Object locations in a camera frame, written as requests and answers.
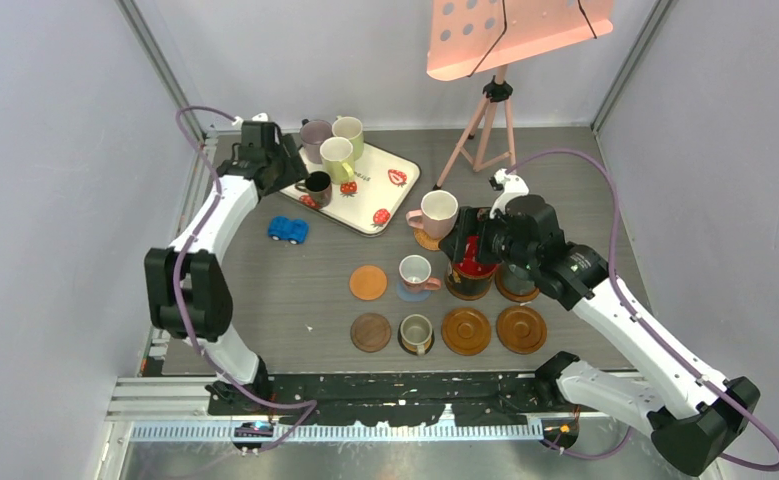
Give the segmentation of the woven orange rattan coaster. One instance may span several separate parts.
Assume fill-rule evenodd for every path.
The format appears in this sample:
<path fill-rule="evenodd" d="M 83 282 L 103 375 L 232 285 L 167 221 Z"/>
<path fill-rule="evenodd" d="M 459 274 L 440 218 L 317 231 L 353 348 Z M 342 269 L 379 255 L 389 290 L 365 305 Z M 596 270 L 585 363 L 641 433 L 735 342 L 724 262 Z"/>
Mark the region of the woven orange rattan coaster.
<path fill-rule="evenodd" d="M 423 229 L 413 229 L 415 241 L 428 251 L 439 251 L 439 240 L 429 236 Z"/>

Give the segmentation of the red black mug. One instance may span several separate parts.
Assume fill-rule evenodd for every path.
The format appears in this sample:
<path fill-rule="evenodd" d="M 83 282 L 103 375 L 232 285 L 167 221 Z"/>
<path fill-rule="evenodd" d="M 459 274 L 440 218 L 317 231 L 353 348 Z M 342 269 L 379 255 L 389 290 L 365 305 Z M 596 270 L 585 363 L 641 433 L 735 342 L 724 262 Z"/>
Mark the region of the red black mug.
<path fill-rule="evenodd" d="M 491 287 L 499 265 L 480 263 L 477 261 L 477 254 L 478 236 L 470 236 L 462 261 L 449 263 L 445 285 L 456 298 L 465 301 L 478 300 L 484 297 Z"/>

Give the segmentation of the mauve mug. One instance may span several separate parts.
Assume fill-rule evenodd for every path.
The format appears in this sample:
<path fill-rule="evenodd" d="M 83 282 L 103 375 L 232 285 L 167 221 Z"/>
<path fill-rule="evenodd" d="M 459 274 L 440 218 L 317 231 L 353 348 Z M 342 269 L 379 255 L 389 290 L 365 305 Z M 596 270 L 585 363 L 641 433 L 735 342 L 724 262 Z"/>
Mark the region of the mauve mug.
<path fill-rule="evenodd" d="M 303 119 L 299 136 L 307 160 L 314 164 L 321 164 L 320 147 L 327 139 L 333 137 L 332 125 L 325 120 Z"/>

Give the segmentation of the black small mug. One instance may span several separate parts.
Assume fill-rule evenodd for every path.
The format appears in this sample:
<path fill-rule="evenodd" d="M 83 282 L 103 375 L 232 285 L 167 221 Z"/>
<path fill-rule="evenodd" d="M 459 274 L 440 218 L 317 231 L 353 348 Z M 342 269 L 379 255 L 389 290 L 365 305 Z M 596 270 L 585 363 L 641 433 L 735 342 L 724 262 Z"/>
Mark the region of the black small mug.
<path fill-rule="evenodd" d="M 329 174 L 323 171 L 315 171 L 294 185 L 295 189 L 303 196 L 300 201 L 313 209 L 321 209 L 332 201 L 332 181 Z"/>

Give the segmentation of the pink handled floral mug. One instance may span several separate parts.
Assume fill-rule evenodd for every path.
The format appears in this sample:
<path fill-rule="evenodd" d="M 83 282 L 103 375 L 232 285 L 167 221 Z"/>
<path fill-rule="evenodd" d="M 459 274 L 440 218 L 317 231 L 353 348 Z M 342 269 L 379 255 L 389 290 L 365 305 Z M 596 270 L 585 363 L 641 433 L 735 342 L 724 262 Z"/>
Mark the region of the pink handled floral mug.
<path fill-rule="evenodd" d="M 398 270 L 402 287 L 410 294 L 436 291 L 442 287 L 442 281 L 432 275 L 430 262 L 421 255 L 404 257 Z"/>

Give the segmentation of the cream white mug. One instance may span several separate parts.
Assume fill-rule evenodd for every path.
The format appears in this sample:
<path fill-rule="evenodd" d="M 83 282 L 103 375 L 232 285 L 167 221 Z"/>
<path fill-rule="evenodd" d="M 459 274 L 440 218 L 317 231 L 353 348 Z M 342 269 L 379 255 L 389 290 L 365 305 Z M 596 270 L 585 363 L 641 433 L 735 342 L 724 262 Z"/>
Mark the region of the cream white mug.
<path fill-rule="evenodd" d="M 333 184 L 341 185 L 354 180 L 354 147 L 348 139 L 331 137 L 321 144 L 319 153 Z"/>

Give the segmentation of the dark teal mug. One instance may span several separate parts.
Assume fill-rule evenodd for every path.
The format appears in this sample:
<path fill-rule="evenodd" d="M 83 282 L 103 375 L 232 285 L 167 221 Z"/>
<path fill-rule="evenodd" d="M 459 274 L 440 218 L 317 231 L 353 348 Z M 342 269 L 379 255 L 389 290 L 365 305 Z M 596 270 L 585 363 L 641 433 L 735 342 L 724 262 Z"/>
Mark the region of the dark teal mug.
<path fill-rule="evenodd" d="M 537 294 L 537 287 L 530 274 L 515 264 L 503 263 L 499 269 L 501 289 L 514 297 Z"/>

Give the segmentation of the blue smiley foam coaster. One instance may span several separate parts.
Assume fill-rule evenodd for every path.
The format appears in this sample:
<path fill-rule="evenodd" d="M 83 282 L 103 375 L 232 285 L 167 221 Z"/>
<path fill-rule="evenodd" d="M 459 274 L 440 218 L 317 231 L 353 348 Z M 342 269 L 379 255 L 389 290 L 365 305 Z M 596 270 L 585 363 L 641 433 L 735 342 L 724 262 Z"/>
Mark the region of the blue smiley foam coaster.
<path fill-rule="evenodd" d="M 420 292 L 414 293 L 414 292 L 410 292 L 406 288 L 405 284 L 397 283 L 396 294 L 401 300 L 405 302 L 422 302 L 427 300 L 431 296 L 432 291 L 422 290 Z"/>

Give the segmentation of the plain orange round coaster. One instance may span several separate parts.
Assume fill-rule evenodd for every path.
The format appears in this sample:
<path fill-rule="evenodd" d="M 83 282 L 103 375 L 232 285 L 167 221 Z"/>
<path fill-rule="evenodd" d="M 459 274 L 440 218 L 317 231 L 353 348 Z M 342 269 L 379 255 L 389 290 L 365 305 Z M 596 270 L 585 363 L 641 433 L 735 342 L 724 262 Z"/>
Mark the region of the plain orange round coaster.
<path fill-rule="evenodd" d="M 349 278 L 349 290 L 352 295 L 363 301 L 380 298 L 387 289 L 386 273 L 375 265 L 363 265 L 355 269 Z"/>

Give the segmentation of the grey small mug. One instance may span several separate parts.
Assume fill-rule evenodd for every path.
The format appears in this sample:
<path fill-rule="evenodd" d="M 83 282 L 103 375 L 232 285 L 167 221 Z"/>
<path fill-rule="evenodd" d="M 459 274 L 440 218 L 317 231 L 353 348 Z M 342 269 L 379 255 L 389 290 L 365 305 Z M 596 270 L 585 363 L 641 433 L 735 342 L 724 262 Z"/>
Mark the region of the grey small mug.
<path fill-rule="evenodd" d="M 418 345 L 420 351 L 422 351 L 423 344 L 431 333 L 434 334 L 434 329 L 427 317 L 420 314 L 412 314 L 401 321 L 398 333 L 401 333 L 407 342 Z"/>

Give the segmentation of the glossy brown grooved wooden coaster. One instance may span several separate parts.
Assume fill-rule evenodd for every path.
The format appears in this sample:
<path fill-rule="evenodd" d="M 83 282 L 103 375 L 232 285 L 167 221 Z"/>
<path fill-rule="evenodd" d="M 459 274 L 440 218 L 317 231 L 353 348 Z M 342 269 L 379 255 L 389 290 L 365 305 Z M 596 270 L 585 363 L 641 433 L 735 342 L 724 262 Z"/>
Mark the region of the glossy brown grooved wooden coaster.
<path fill-rule="evenodd" d="M 527 306 L 504 309 L 496 321 L 497 336 L 509 351 L 528 355 L 546 343 L 547 325 L 542 315 Z"/>

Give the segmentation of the dark brown wooden coaster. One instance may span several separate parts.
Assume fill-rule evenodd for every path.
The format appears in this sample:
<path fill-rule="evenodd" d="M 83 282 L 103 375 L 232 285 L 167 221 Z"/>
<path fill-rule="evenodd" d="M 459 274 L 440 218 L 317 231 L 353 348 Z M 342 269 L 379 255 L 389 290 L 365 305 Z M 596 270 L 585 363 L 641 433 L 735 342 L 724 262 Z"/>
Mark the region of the dark brown wooden coaster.
<path fill-rule="evenodd" d="M 385 348 L 391 333 L 389 321 L 383 315 L 376 313 L 358 316 L 350 328 L 353 345 L 365 353 L 375 353 Z"/>

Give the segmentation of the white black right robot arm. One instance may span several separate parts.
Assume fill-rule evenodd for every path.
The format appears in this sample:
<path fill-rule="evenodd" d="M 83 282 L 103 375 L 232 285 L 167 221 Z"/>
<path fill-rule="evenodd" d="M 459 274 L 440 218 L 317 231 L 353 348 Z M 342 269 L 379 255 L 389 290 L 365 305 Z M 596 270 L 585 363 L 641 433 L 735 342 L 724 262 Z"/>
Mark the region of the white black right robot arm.
<path fill-rule="evenodd" d="M 439 248 L 452 261 L 471 256 L 527 273 L 543 295 L 600 332 L 648 383 L 641 387 L 560 352 L 536 371 L 536 397 L 545 408 L 572 403 L 604 412 L 649 437 L 689 476 L 701 475 L 748 425 L 758 387 L 746 377 L 725 377 L 671 336 L 597 251 L 566 240 L 541 196 L 516 197 L 502 210 L 460 208 Z"/>

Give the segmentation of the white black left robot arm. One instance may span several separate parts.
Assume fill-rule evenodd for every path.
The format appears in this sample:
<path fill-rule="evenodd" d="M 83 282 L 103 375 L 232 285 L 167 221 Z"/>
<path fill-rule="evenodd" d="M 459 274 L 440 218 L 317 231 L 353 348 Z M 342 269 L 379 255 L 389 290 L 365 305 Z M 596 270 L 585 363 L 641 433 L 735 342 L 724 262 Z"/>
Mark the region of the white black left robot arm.
<path fill-rule="evenodd" d="M 234 118 L 236 158 L 213 166 L 212 188 L 195 217 L 166 248 L 152 248 L 144 273 L 152 325 L 190 345 L 214 370 L 214 393 L 233 392 L 245 412 L 275 404 L 267 368 L 232 324 L 234 302 L 221 263 L 247 215 L 266 196 L 307 176 L 294 139 L 265 114 Z"/>

